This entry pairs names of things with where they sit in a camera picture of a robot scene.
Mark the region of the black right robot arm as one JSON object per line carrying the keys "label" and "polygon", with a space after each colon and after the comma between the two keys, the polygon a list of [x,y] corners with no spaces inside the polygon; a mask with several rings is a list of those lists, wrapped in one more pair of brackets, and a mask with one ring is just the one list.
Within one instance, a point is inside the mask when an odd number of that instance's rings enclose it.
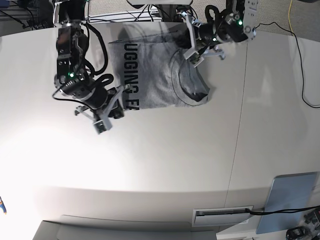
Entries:
{"label": "black right robot arm", "polygon": [[[109,56],[101,33],[85,20],[84,0],[56,0],[59,7],[59,22],[56,40],[57,73],[54,77],[56,90],[64,98],[63,101],[79,103],[75,114],[86,114],[90,110],[90,119],[99,133],[112,128],[111,118],[124,117],[125,110],[135,110],[136,107],[124,106],[123,94],[135,87],[133,77],[138,75],[136,70],[128,70],[129,77],[126,83],[106,89],[114,76],[105,73],[108,67]],[[95,70],[86,59],[90,46],[90,32],[93,32],[100,43],[104,63],[100,70]]]}

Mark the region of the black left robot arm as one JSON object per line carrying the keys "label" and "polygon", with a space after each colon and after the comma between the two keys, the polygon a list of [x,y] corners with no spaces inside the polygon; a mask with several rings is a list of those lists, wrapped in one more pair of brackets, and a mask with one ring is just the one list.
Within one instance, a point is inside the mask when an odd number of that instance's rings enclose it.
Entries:
{"label": "black left robot arm", "polygon": [[224,10],[207,5],[206,22],[181,9],[185,29],[119,39],[108,44],[121,102],[126,111],[197,107],[209,101],[210,88],[197,67],[205,56],[224,58],[223,43],[256,36],[255,0],[228,0]]}

